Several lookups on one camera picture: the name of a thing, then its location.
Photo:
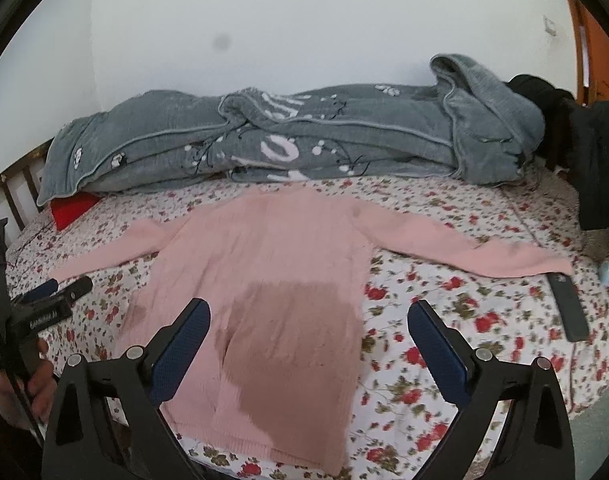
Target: metal screw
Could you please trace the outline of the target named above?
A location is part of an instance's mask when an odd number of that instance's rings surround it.
[[[144,354],[144,349],[141,346],[132,346],[126,351],[126,356],[129,359],[139,359]]]
[[[546,357],[538,357],[535,362],[540,368],[542,368],[542,370],[551,369],[551,361],[549,361]]]
[[[480,361],[491,361],[493,358],[493,354],[492,354],[491,350],[486,349],[486,348],[478,348],[475,351],[475,356]]]
[[[80,354],[73,354],[72,356],[70,356],[67,360],[66,363],[69,366],[77,366],[82,362],[82,356]]]

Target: gray blanket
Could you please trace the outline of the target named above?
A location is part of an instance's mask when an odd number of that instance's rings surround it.
[[[532,102],[459,54],[435,56],[434,86],[353,84],[280,96],[155,90],[65,126],[39,205],[92,192],[394,174],[473,184],[517,180],[542,140]]]

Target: floral bedsheet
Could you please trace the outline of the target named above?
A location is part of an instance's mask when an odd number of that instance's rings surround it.
[[[455,415],[407,331],[407,311],[416,298],[433,305],[473,348],[485,347],[500,359],[525,364],[538,355],[551,359],[571,416],[595,402],[609,384],[609,290],[599,285],[596,264],[582,254],[575,212],[539,194],[534,183],[491,189],[443,178],[369,177],[307,184],[328,194],[352,194],[396,210],[426,214],[481,240],[499,235],[556,250],[573,261],[575,283],[591,326],[591,341],[573,344],[565,339],[543,276],[481,278],[384,250],[374,254],[371,276],[364,285],[363,368],[347,434],[349,459],[343,480],[412,478]],[[22,248],[16,248],[18,257],[8,271],[12,294],[43,282],[48,270],[68,257],[116,238],[137,218],[174,218],[201,204],[236,196],[247,186],[214,180],[172,192],[113,196],[60,234],[52,225],[42,226]],[[91,275],[93,292],[78,302],[70,320],[45,334],[57,370],[74,352],[91,359],[111,356],[130,295],[146,284],[154,258]],[[120,407],[113,409],[120,420]],[[506,410],[504,404],[498,405],[479,459],[491,455]],[[273,480],[326,476],[318,470],[214,449],[188,434],[176,436],[194,460],[232,476]]]

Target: blue gripper pad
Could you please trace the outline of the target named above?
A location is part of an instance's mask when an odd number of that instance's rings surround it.
[[[58,282],[54,279],[50,279],[44,282],[42,285],[38,285],[33,290],[28,291],[27,294],[22,296],[21,303],[31,303],[33,301],[42,300],[48,298],[50,295],[55,294],[58,291]]]
[[[464,364],[420,303],[414,303],[409,308],[407,323],[409,333],[444,400],[460,409],[468,405],[471,395],[466,390],[467,375]],[[444,331],[449,330],[441,320],[440,323]]]
[[[210,324],[209,305],[204,300],[193,299],[174,324],[165,327],[176,329],[176,333],[152,368],[149,398],[153,406],[158,408],[161,403],[172,399],[176,394],[188,367],[209,332]]]

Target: red pillow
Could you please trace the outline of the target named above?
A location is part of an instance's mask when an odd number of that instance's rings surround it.
[[[99,197],[84,191],[69,198],[54,198],[51,200],[51,213],[56,221],[56,229],[62,231],[99,201]]]

